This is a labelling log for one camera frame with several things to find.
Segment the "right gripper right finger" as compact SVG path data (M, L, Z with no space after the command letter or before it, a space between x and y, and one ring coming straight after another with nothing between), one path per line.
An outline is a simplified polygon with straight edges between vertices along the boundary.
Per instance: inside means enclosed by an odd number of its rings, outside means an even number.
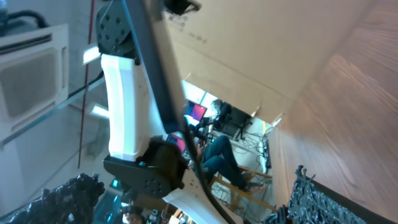
M389 220L307 177L303 165L295 171L296 180L287 205L269 215L264 223L388 223Z

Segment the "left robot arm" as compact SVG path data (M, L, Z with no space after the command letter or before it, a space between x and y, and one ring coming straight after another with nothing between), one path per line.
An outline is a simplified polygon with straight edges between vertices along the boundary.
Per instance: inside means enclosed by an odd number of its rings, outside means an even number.
M163 12L200 8L196 1L128 0L98 11L110 128L103 164L128 190L170 203L197 223L239 223L213 196L200 165L189 169L177 145L160 136L180 132L189 153L196 152Z

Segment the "blue Galaxy smartphone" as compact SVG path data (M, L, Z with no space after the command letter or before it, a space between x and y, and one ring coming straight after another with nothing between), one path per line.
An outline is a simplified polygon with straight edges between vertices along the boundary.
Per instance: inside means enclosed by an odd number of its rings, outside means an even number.
M164 130L179 131L184 125L185 97L162 14L163 5L153 0L121 2Z

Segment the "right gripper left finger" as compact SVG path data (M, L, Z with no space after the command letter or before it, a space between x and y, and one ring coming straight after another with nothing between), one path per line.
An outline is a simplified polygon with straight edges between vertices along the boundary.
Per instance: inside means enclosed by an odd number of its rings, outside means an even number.
M98 174L81 173L57 188L42 189L40 197L1 217L1 223L91 223L104 192Z

